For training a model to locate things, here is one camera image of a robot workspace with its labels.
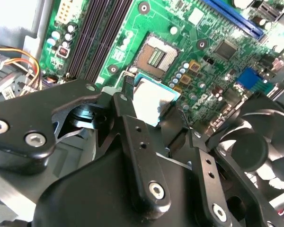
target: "green circuit board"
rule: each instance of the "green circuit board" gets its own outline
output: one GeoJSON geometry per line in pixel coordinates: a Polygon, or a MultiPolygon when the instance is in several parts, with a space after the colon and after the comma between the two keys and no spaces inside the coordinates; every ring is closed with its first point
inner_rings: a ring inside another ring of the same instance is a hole
{"type": "MultiPolygon", "coordinates": [[[[181,93],[180,102],[190,106],[187,112],[193,121],[211,120],[219,113],[221,106],[217,98],[213,97],[192,109],[191,107],[198,100],[191,100],[190,94],[194,93],[199,99],[204,94],[210,97],[215,86],[226,90],[234,85],[244,69],[257,64],[264,54],[277,57],[279,53],[275,52],[276,48],[284,48],[284,26],[278,23],[273,23],[272,28],[265,31],[267,41],[260,42],[244,33],[202,0],[149,0],[146,1],[150,6],[147,14],[139,11],[141,2],[145,1],[135,0],[132,3],[96,84],[99,87],[115,86],[120,72],[135,65],[145,40],[150,36],[155,36],[177,49],[179,53],[164,76],[158,79],[164,85],[169,86],[172,83],[183,63],[190,63],[194,60],[201,66],[197,73],[187,73],[190,77],[188,83],[187,81],[181,83],[179,80],[174,88],[181,93]],[[193,13],[195,9],[198,9],[197,12],[202,12],[199,21],[195,20],[199,16],[193,13]],[[172,27],[177,28],[175,34],[171,33],[172,27]],[[127,45],[124,47],[124,40],[128,37],[130,41],[127,40],[125,42],[127,45]],[[206,47],[202,50],[197,47],[200,40],[206,42],[206,47]],[[217,54],[217,49],[224,41],[235,49],[230,59],[217,54]],[[209,64],[206,58],[210,58],[214,63],[209,64]]],[[[277,2],[283,1],[269,1],[268,3],[274,6],[277,2]]],[[[241,12],[245,18],[257,16],[257,12],[251,7],[237,11],[241,12]]],[[[160,58],[161,53],[157,54],[155,57],[160,58]]],[[[154,77],[149,71],[142,69],[138,71],[154,77]]],[[[254,90],[259,89],[268,93],[272,88],[273,85],[270,83],[258,83],[254,90]]]]}
{"type": "MultiPolygon", "coordinates": [[[[98,75],[96,85],[99,88],[120,87],[122,72],[130,67],[136,67],[138,72],[179,92],[181,94],[179,105],[189,107],[185,111],[191,122],[209,122],[219,116],[225,107],[225,102],[220,102],[213,96],[213,90],[217,87],[223,91],[228,88],[233,89],[245,69],[264,70],[258,63],[264,55],[278,57],[284,49],[284,24],[281,25],[279,19],[276,19],[272,22],[271,28],[261,28],[266,34],[265,38],[256,39],[228,20],[225,15],[211,8],[206,1],[208,0],[133,0],[98,75]],[[141,4],[147,4],[148,9],[141,10],[141,4]],[[156,42],[165,44],[171,52],[177,52],[168,69],[160,75],[156,75],[156,70],[153,71],[153,68],[147,69],[149,65],[159,67],[168,51],[155,49],[152,55],[143,56],[143,53],[147,53],[145,51],[147,42],[152,37],[155,37],[156,42]],[[189,64],[189,69],[182,73],[181,79],[177,78],[176,75],[183,69],[185,63],[189,64]]],[[[232,6],[232,0],[223,1],[232,6]]],[[[73,57],[72,50],[80,36],[84,17],[90,14],[87,12],[90,3],[89,0],[54,1],[40,67],[43,76],[58,77],[56,83],[64,83],[72,78],[67,70],[73,57]],[[65,40],[65,35],[69,33],[68,25],[75,27],[70,41],[65,40]],[[53,32],[58,32],[60,38],[55,38],[53,32]],[[68,43],[67,57],[59,53],[65,41],[68,43]]],[[[266,3],[276,8],[279,4],[284,5],[284,0],[269,0],[266,3]]],[[[253,7],[244,10],[232,9],[249,20],[263,17],[253,7]]],[[[93,49],[89,50],[86,62],[89,62],[89,56],[93,56],[93,49]]],[[[266,80],[257,82],[248,91],[234,89],[234,95],[243,97],[246,93],[255,91],[267,94],[274,87],[269,83],[270,79],[271,77],[267,77],[268,82],[266,80]]]]}
{"type": "Polygon", "coordinates": [[[61,7],[63,2],[67,3],[67,0],[55,0],[53,3],[53,10],[51,17],[49,19],[47,32],[45,35],[45,42],[42,49],[40,57],[40,67],[43,71],[43,75],[56,75],[60,78],[65,77],[67,73],[67,67],[70,61],[70,58],[62,58],[57,56],[57,50],[60,45],[65,40],[65,35],[68,32],[67,26],[73,25],[75,31],[71,34],[71,40],[67,41],[67,49],[70,51],[68,55],[71,55],[71,50],[75,46],[78,39],[79,30],[83,22],[89,0],[73,0],[73,5],[70,6],[69,20],[67,23],[61,23],[57,20],[57,15],[61,12],[61,7]],[[54,38],[52,36],[53,32],[58,32],[60,38],[54,38]],[[55,43],[49,43],[48,40],[55,40],[55,43]]]}

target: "chip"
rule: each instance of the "chip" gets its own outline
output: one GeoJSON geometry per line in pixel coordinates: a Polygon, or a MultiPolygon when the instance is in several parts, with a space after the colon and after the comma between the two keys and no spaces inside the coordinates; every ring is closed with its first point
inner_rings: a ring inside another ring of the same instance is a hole
{"type": "Polygon", "coordinates": [[[174,91],[177,91],[178,93],[182,93],[182,89],[179,88],[178,86],[174,87],[174,91]]]}
{"type": "Polygon", "coordinates": [[[191,78],[187,74],[184,74],[182,78],[180,79],[180,82],[183,84],[189,84],[190,81],[191,81],[191,78]]]}
{"type": "Polygon", "coordinates": [[[224,60],[229,61],[237,52],[237,47],[228,41],[222,41],[215,52],[224,60]]]}
{"type": "Polygon", "coordinates": [[[195,60],[191,60],[189,63],[189,69],[194,72],[198,72],[201,68],[201,65],[195,60]]]}

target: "blue pcie slot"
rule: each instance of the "blue pcie slot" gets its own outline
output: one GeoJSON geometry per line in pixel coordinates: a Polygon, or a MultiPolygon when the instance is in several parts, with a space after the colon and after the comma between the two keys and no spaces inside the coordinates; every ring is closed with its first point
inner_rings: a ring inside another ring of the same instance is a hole
{"type": "Polygon", "coordinates": [[[241,16],[240,13],[235,11],[231,6],[229,6],[227,3],[221,1],[221,0],[202,0],[207,5],[209,5],[211,8],[218,11],[220,14],[222,14],[224,17],[226,17],[228,20],[230,20],[232,23],[234,23],[236,26],[241,28],[244,32],[249,34],[250,36],[256,38],[257,40],[260,40],[264,32],[262,29],[256,27],[251,21],[246,20],[244,17],[241,16]]]}

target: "pcie slot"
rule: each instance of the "pcie slot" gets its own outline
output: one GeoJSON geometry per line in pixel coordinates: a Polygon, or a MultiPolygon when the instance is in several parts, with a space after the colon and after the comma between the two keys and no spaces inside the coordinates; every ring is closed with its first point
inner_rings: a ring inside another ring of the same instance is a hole
{"type": "Polygon", "coordinates": [[[68,72],[95,82],[121,27],[131,0],[94,0],[90,3],[68,72]]]}
{"type": "Polygon", "coordinates": [[[264,32],[256,27],[251,21],[246,20],[243,16],[240,15],[235,9],[229,6],[227,3],[222,0],[202,0],[204,3],[209,5],[211,8],[222,14],[228,20],[230,20],[237,27],[242,29],[248,35],[260,40],[264,35],[264,32]]]}

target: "capacitor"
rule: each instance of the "capacitor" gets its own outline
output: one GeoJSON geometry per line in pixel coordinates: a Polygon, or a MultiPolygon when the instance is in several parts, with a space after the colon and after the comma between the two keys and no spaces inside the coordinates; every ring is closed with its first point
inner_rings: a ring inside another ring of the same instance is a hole
{"type": "Polygon", "coordinates": [[[216,89],[212,90],[212,95],[215,96],[216,98],[220,97],[220,93],[217,92],[216,89]]]}
{"type": "Polygon", "coordinates": [[[125,45],[121,45],[121,46],[120,46],[120,50],[121,50],[121,51],[126,51],[126,46],[125,46],[125,45]]]}
{"type": "Polygon", "coordinates": [[[61,35],[60,35],[59,32],[53,31],[53,32],[52,32],[52,38],[53,38],[54,40],[58,40],[58,39],[61,38],[61,35]]]}
{"type": "Polygon", "coordinates": [[[281,11],[282,13],[284,13],[284,5],[283,4],[277,4],[275,8],[278,11],[281,11]]]}
{"type": "Polygon", "coordinates": [[[124,44],[125,46],[127,46],[127,45],[130,43],[130,41],[131,41],[131,39],[126,38],[126,39],[123,40],[123,44],[124,44]]]}
{"type": "Polygon", "coordinates": [[[127,38],[131,39],[133,37],[133,32],[132,31],[128,31],[126,33],[127,38]]]}
{"type": "Polygon", "coordinates": [[[56,41],[52,38],[49,38],[47,41],[46,41],[50,46],[55,46],[56,45],[56,41]]]}
{"type": "Polygon", "coordinates": [[[169,32],[170,32],[171,35],[175,35],[178,32],[178,28],[176,26],[173,26],[173,27],[170,28],[169,32]]]}
{"type": "Polygon", "coordinates": [[[65,38],[66,41],[70,41],[70,40],[72,40],[72,35],[69,34],[69,33],[66,33],[64,38],[65,38]]]}
{"type": "Polygon", "coordinates": [[[181,68],[179,71],[180,71],[180,73],[182,73],[182,74],[183,74],[183,73],[185,73],[185,72],[186,72],[186,69],[181,68]]]}
{"type": "Polygon", "coordinates": [[[174,79],[172,80],[172,82],[173,82],[174,84],[177,84],[177,83],[179,82],[179,80],[178,80],[177,78],[174,78],[174,79]]]}
{"type": "Polygon", "coordinates": [[[214,87],[214,90],[215,90],[216,93],[219,93],[219,94],[222,94],[222,93],[223,93],[222,87],[220,87],[220,86],[218,86],[218,85],[216,85],[216,86],[214,87]]]}
{"type": "Polygon", "coordinates": [[[189,63],[184,62],[184,63],[183,63],[183,68],[184,68],[184,69],[188,69],[188,68],[189,68],[189,63]]]}
{"type": "Polygon", "coordinates": [[[266,24],[266,20],[261,17],[254,17],[252,21],[255,22],[259,26],[264,26],[266,24]]]}
{"type": "Polygon", "coordinates": [[[67,31],[68,31],[69,33],[73,33],[75,30],[76,30],[76,28],[75,28],[74,25],[68,25],[68,26],[67,26],[67,31]]]}
{"type": "Polygon", "coordinates": [[[267,22],[267,23],[264,25],[264,29],[265,29],[265,30],[270,30],[272,26],[273,26],[273,24],[272,24],[271,22],[267,22]]]}
{"type": "Polygon", "coordinates": [[[176,78],[181,79],[182,78],[182,74],[181,73],[176,73],[176,78]]]}
{"type": "Polygon", "coordinates": [[[195,93],[189,94],[189,98],[193,101],[196,101],[198,99],[198,97],[195,95],[195,93]]]}
{"type": "Polygon", "coordinates": [[[189,110],[189,105],[187,103],[182,103],[183,110],[189,110]]]}
{"type": "Polygon", "coordinates": [[[204,82],[199,82],[199,83],[198,83],[198,87],[199,87],[200,89],[205,89],[205,88],[206,88],[206,84],[205,84],[204,82]]]}
{"type": "Polygon", "coordinates": [[[64,48],[68,48],[68,47],[70,46],[70,44],[69,44],[67,41],[63,41],[63,42],[62,42],[62,46],[63,46],[64,48]]]}

